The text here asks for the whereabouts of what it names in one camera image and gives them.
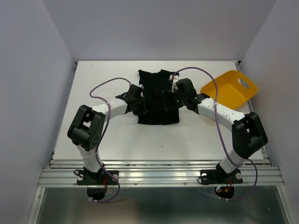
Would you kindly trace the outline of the black t shirt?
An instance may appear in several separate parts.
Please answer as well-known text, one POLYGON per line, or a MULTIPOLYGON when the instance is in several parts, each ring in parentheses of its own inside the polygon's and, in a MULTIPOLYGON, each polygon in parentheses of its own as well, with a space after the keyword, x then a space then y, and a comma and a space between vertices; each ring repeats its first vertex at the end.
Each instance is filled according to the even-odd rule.
POLYGON ((169 81, 173 73, 160 70, 156 73, 139 70, 139 84, 143 85, 143 98, 147 112, 138 116, 142 125, 172 125, 179 123, 179 110, 166 111, 162 97, 163 91, 171 89, 169 81))

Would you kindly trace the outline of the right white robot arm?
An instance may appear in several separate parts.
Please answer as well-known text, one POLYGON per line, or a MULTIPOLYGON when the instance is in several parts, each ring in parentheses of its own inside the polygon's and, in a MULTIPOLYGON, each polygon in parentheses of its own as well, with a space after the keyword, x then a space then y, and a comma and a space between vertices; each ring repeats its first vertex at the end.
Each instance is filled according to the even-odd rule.
POLYGON ((188 110, 215 121, 217 128, 224 126, 232 134, 231 151, 225 151, 225 158, 216 168, 207 171, 206 180, 226 182, 252 154, 268 143, 262 122, 255 112, 237 112, 219 104, 209 95, 198 94, 188 78, 175 76, 170 83, 171 89, 162 93, 166 110, 185 106, 188 110))

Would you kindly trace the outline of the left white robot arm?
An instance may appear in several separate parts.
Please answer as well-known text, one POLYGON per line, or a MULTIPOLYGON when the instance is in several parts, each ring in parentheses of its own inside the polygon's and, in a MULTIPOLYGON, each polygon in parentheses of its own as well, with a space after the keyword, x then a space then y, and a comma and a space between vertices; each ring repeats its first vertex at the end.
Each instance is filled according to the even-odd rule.
POLYGON ((142 92, 142 86, 131 84, 127 92, 110 101, 104 100, 104 104, 79 107, 67 137, 77 146, 84 163, 83 169, 76 172, 80 184, 97 185, 104 182, 107 173, 103 170, 102 161, 97 159, 97 147, 103 139, 110 119, 128 112, 145 112, 142 92))

